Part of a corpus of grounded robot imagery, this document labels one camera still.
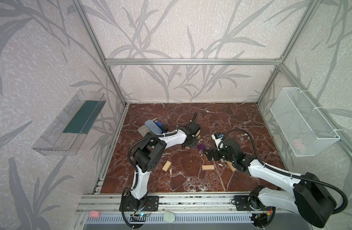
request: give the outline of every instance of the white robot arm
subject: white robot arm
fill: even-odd
[[[240,145],[234,138],[225,139],[232,131],[243,131],[247,133],[252,141],[256,158],[251,155],[244,154]],[[162,135],[154,135],[149,132],[145,137],[137,141],[128,151],[128,160],[135,168],[134,180],[132,188],[127,189],[127,196],[121,197],[120,210],[142,210],[151,199],[147,197],[147,185],[151,171],[158,165],[160,158],[165,149],[181,144],[183,147],[189,146],[194,148],[197,144],[197,136],[200,133],[200,126],[194,121],[190,121],[186,126],[180,129],[165,133]],[[301,175],[292,173],[283,169],[274,167],[260,160],[254,141],[250,133],[242,129],[233,129],[225,136],[221,133],[212,135],[217,148],[205,151],[204,154],[211,160],[224,159],[230,161],[238,171],[248,174],[249,176],[264,179],[282,190],[271,190],[269,188],[257,187],[249,195],[249,206],[253,210],[258,210],[262,206],[270,206],[286,209],[288,211],[301,215],[307,222],[323,228],[331,214],[343,211],[347,206],[347,197],[343,191],[335,186],[319,181],[319,179],[311,173]],[[138,144],[134,152],[134,161],[130,159],[132,149]],[[336,201],[325,188],[329,187],[342,197],[342,204],[336,208]]]
[[[234,138],[225,139],[232,131],[245,132],[252,141],[256,158],[244,154]],[[259,206],[271,206],[286,209],[300,214],[307,222],[323,228],[331,214],[339,213],[347,206],[347,197],[337,187],[319,181],[311,173],[301,175],[274,167],[260,160],[254,140],[249,132],[242,129],[233,129],[225,136],[221,133],[212,135],[217,148],[205,152],[209,160],[224,159],[230,161],[240,172],[249,176],[264,179],[282,191],[258,187],[249,196],[250,206],[259,209]],[[342,204],[336,208],[336,201],[325,188],[329,187],[342,196]]]
[[[181,126],[173,132],[156,135],[150,131],[144,138],[132,145],[127,153],[127,159],[135,169],[135,173],[132,187],[125,189],[128,191],[126,196],[125,190],[123,191],[120,205],[122,212],[124,210],[142,210],[151,199],[155,199],[147,196],[147,185],[150,173],[158,165],[165,149],[178,144],[181,144],[183,148],[196,146],[197,137],[200,134],[200,126],[194,122],[196,115],[197,113],[187,125]],[[130,154],[136,145],[132,161]]]

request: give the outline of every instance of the pink eraser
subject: pink eraser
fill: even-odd
[[[100,212],[99,211],[90,211],[90,217],[98,218]]]

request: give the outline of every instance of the metal grill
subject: metal grill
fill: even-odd
[[[317,155],[340,139],[299,88],[282,88],[271,112],[296,156]]]
[[[125,215],[131,223],[131,214]],[[252,223],[252,214],[175,214],[175,224],[181,223]],[[151,214],[149,217],[135,217],[141,223],[166,224],[163,214]],[[123,224],[121,214],[101,214],[98,218],[87,217],[85,224]]]

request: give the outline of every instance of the wooden block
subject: wooden block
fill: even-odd
[[[165,163],[165,165],[163,166],[162,170],[167,172],[167,170],[170,168],[170,166],[171,166],[171,162],[167,161]]]
[[[228,164],[228,166],[230,167],[231,171],[233,171],[233,172],[236,171],[236,168],[234,168],[234,167],[232,166],[232,163],[231,163],[231,162],[227,161],[227,164]]]
[[[197,139],[200,139],[200,130],[197,132],[195,136],[197,137]]]
[[[203,170],[214,170],[214,165],[202,165]]]

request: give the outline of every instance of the leaf pattern wallpaper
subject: leaf pattern wallpaper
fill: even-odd
[[[107,103],[76,156],[31,149],[78,89]],[[70,1],[0,1],[0,229],[67,229],[124,107]]]
[[[352,139],[352,1],[321,3],[285,64]]]
[[[309,3],[82,2],[106,58],[279,58]],[[273,66],[111,69],[130,102],[244,102],[262,91]]]
[[[322,1],[285,65],[352,139],[352,1]],[[312,157],[292,153],[270,112],[282,87],[293,86],[278,74],[260,109],[284,163],[289,170],[312,172],[342,188],[349,205],[330,217],[326,229],[352,230],[352,160],[338,143]]]

